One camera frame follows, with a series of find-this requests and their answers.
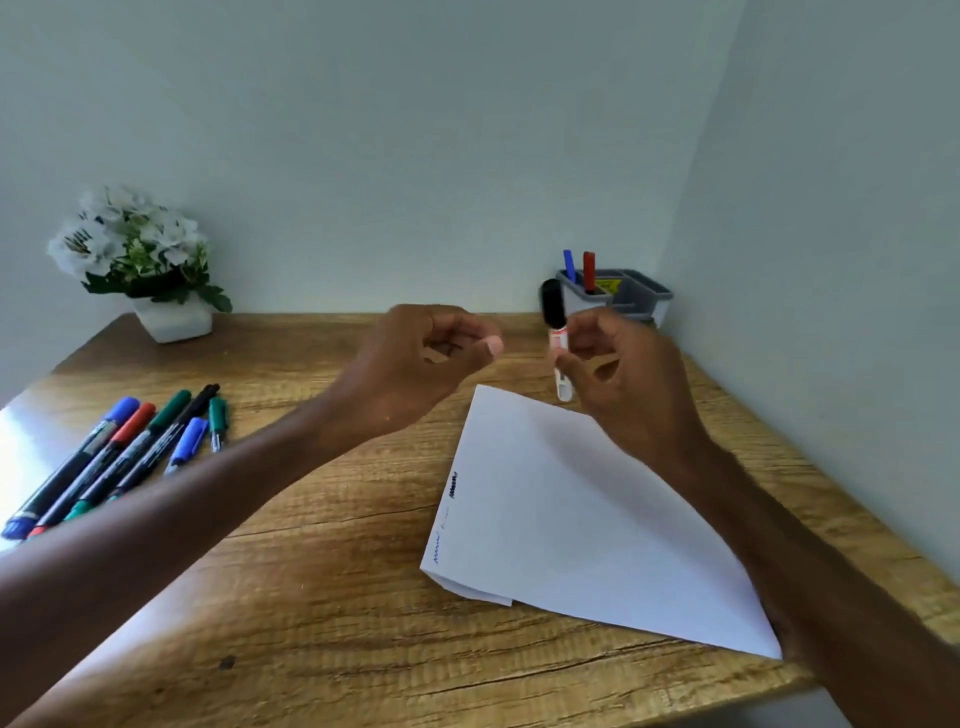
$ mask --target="wood grain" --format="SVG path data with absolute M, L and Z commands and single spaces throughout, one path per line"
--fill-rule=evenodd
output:
M 118 397 L 217 381 L 230 439 L 321 392 L 369 315 L 218 317 L 159 347 L 122 317 L 0 413 L 11 512 Z M 806 687 L 802 667 L 449 594 L 420 557 L 478 382 L 554 401 L 538 317 L 418 425 L 268 503 L 15 725 L 641 725 Z M 960 592 L 687 362 L 713 436 L 931 629 L 960 641 Z

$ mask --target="yellow label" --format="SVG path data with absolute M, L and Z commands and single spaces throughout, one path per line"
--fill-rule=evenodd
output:
M 620 281 L 622 280 L 623 279 L 597 279 L 595 282 L 597 288 L 615 296 L 617 290 L 620 288 Z

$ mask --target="pen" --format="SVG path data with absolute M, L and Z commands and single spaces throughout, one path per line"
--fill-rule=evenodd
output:
M 210 449 L 220 452 L 227 438 L 227 403 L 222 397 L 210 400 Z
M 110 494 L 120 479 L 126 475 L 143 454 L 150 448 L 156 438 L 177 418 L 181 410 L 190 402 L 190 392 L 181 389 L 168 401 L 156 416 L 150 420 L 147 428 L 131 442 L 127 449 L 120 453 L 116 460 L 80 495 L 80 499 L 73 504 L 65 521 L 75 519 L 97 507 Z
M 27 498 L 27 502 L 10 517 L 3 531 L 0 532 L 0 537 L 12 541 L 25 539 L 40 516 L 47 512 L 67 486 L 93 459 L 93 456 L 107 444 L 107 440 L 112 437 L 117 428 L 126 422 L 139 406 L 140 402 L 133 397 L 124 397 L 114 404 L 103 419 L 90 430 L 90 434 L 84 438 L 77 451 L 64 460 Z
M 170 448 L 177 443 L 187 423 L 206 409 L 210 400 L 219 390 L 219 384 L 207 384 L 204 389 L 201 390 L 201 393 L 180 413 L 180 416 L 174 420 L 174 423 L 167 427 L 166 432 L 153 443 L 150 449 L 147 450 L 147 454 L 140 458 L 137 464 L 131 468 L 130 472 L 124 476 L 123 480 L 117 484 L 116 488 L 110 492 L 107 500 L 115 500 L 121 497 L 150 477 L 150 473 L 154 471 L 156 464 L 160 462 L 160 458 L 167 454 Z
M 573 265 L 573 253 L 570 251 L 564 251 L 564 264 L 566 265 L 566 276 L 576 283 L 577 269 Z
M 116 459 L 117 455 L 123 452 L 127 443 L 138 435 L 150 418 L 154 416 L 154 412 L 156 412 L 156 407 L 148 401 L 143 402 L 124 425 L 113 433 L 110 441 L 96 454 L 89 465 L 84 468 L 84 471 L 77 475 L 76 479 L 57 498 L 57 501 L 40 517 L 40 520 L 34 526 L 34 530 L 30 532 L 27 538 L 32 539 L 34 536 L 39 536 L 44 531 L 48 531 L 62 522 L 70 512 L 77 497 L 86 490 L 90 483 L 100 477 Z
M 557 279 L 545 280 L 540 286 L 540 308 L 543 311 L 543 321 L 550 328 L 550 349 L 567 349 L 564 290 Z M 553 374 L 557 381 L 558 399 L 572 400 L 573 382 L 559 369 L 554 369 Z
M 193 418 L 180 436 L 180 441 L 174 448 L 174 454 L 170 456 L 167 469 L 163 471 L 164 476 L 175 473 L 181 466 L 185 465 L 191 457 L 197 454 L 197 450 L 200 449 L 200 443 L 204 440 L 205 433 L 206 420 L 203 417 Z
M 597 288 L 597 256 L 590 251 L 584 253 L 584 290 L 591 296 Z

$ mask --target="white flower pot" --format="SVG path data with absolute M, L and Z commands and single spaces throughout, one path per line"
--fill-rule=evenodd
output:
M 131 301 L 136 317 L 159 344 L 204 336 L 213 329 L 213 312 L 195 293 L 190 294 L 186 303 L 154 303 L 150 299 Z

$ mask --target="pen holder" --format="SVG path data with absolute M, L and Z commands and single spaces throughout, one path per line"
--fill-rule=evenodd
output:
M 570 280 L 566 271 L 557 271 L 557 279 L 564 285 L 564 308 L 568 315 L 608 305 L 628 319 L 653 320 L 659 327 L 673 300 L 669 288 L 630 268 L 598 268 L 596 292 L 592 294 L 584 289 L 584 272 L 576 273 L 577 279 Z

